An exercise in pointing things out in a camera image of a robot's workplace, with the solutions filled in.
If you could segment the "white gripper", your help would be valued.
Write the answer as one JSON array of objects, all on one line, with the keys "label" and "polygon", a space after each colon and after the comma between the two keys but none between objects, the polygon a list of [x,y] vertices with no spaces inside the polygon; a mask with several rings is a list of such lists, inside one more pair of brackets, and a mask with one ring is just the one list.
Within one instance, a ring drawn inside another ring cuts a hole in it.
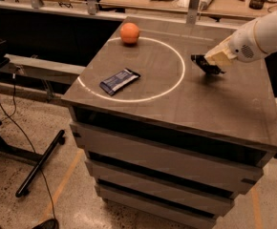
[{"label": "white gripper", "polygon": [[266,53],[258,45],[255,37],[257,21],[253,20],[242,25],[231,37],[227,37],[219,45],[206,53],[204,56],[211,65],[220,68],[231,66],[237,58],[242,62],[252,62],[262,59]]}]

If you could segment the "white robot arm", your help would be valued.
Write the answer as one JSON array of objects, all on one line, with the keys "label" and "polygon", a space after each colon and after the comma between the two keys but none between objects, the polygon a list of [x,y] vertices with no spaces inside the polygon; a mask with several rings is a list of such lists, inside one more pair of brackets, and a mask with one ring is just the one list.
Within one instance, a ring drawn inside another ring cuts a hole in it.
[{"label": "white robot arm", "polygon": [[277,10],[242,25],[204,56],[210,65],[253,62],[277,52]]}]

